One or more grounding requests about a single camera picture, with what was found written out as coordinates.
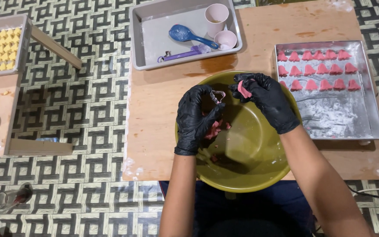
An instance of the person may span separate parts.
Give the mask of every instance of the person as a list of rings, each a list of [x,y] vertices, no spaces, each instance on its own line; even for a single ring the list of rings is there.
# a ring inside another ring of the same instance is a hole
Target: person
[[[324,158],[295,116],[281,85],[261,73],[234,76],[252,96],[244,98],[230,85],[241,102],[251,101],[280,136],[296,181],[279,181],[253,193],[226,199],[223,191],[196,181],[200,141],[221,115],[224,103],[209,114],[201,112],[201,96],[209,85],[196,85],[178,104],[179,139],[171,178],[161,181],[165,195],[160,237],[188,236],[312,236],[312,213],[327,236],[375,236],[367,225],[345,182]]]

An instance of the black glove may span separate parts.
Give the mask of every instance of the black glove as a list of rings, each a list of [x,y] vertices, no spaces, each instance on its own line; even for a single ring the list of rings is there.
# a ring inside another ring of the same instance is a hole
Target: black glove
[[[232,96],[242,103],[254,102],[278,134],[290,132],[300,125],[276,80],[262,73],[240,73],[233,80],[237,83],[243,80],[242,86],[252,96],[244,98],[238,91],[238,84],[229,85]]]
[[[221,115],[225,104],[220,103],[210,111],[207,116],[201,112],[201,96],[209,94],[212,87],[209,85],[196,85],[189,89],[178,104],[178,143],[175,154],[193,156],[198,153],[200,141],[205,137],[214,121]]]

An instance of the olive green bowl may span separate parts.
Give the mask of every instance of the olive green bowl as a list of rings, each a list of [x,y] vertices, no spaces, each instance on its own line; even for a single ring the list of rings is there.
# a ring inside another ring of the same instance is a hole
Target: olive green bowl
[[[208,84],[214,90],[224,91],[222,131],[211,140],[203,139],[197,154],[198,178],[217,189],[246,193],[264,189],[281,180],[290,170],[279,135],[270,126],[254,103],[240,103],[228,89],[233,76],[243,71],[231,71],[210,76],[199,84]],[[292,110],[301,120],[296,101],[282,86]],[[202,110],[216,106],[209,95],[202,98]],[[226,129],[226,122],[232,127]],[[178,140],[178,127],[175,125]],[[218,161],[210,158],[215,155]]]

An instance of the wooden table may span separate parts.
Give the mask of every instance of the wooden table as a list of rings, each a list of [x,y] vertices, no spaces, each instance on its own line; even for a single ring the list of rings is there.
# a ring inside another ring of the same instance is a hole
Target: wooden table
[[[81,68],[82,61],[55,40],[32,25],[32,38],[56,55]],[[22,72],[0,76],[0,156],[3,155],[70,155],[72,144],[11,138]]]
[[[245,70],[276,77],[271,63],[275,44],[362,40],[349,1],[271,5],[239,9],[236,14],[243,36],[243,48],[237,54],[157,70],[132,69],[123,180],[169,180],[178,101],[209,75]],[[379,140],[367,146],[357,141],[316,144],[343,179],[379,179]],[[293,180],[292,172],[284,179]]]

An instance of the metal baking tray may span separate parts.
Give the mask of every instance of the metal baking tray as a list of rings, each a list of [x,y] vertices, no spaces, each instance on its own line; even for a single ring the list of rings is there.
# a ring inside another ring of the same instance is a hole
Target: metal baking tray
[[[11,70],[0,71],[0,76],[22,73],[26,67],[27,52],[29,51],[30,36],[32,34],[32,21],[27,14],[6,16],[0,18],[0,31],[20,27],[20,42],[16,55],[14,68]]]
[[[312,60],[300,62],[278,62],[276,55],[283,50],[289,58],[292,51],[297,51],[300,58],[305,50],[310,50],[312,54],[321,50],[323,54],[331,49],[336,54],[340,49],[347,51],[352,57],[348,60]],[[274,52],[274,62],[278,68],[284,65],[290,72],[293,65],[304,72],[306,64],[311,65],[314,69],[320,63],[329,69],[331,65],[337,64],[343,71],[345,64],[350,62],[358,68],[358,72],[353,75],[318,75],[294,77],[280,77],[279,81],[284,81],[289,88],[293,80],[298,79],[303,89],[292,92],[297,102],[299,111],[302,116],[304,128],[312,139],[339,139],[339,140],[375,140],[379,139],[379,112],[376,104],[374,87],[371,80],[368,60],[362,41],[332,41],[332,42],[311,42],[311,43],[287,43],[276,44]],[[309,92],[305,90],[306,83],[313,79],[318,87],[320,81],[327,79],[331,85],[337,78],[343,79],[346,89],[343,91],[324,91],[314,90]],[[361,89],[355,92],[347,90],[348,81],[355,79],[361,86]]]
[[[212,52],[207,54],[157,62],[157,59],[164,56],[166,51],[171,51],[171,54],[175,55],[188,52],[192,46],[201,44],[194,40],[186,42],[173,40],[168,32],[175,24],[185,25],[195,35],[213,40],[207,34],[207,20],[204,12],[214,3],[221,3],[229,9],[225,30],[230,30],[236,35],[236,46],[229,50],[212,49]],[[232,0],[156,0],[131,7],[130,20],[131,55],[133,65],[137,70],[232,54],[242,48],[242,38]]]

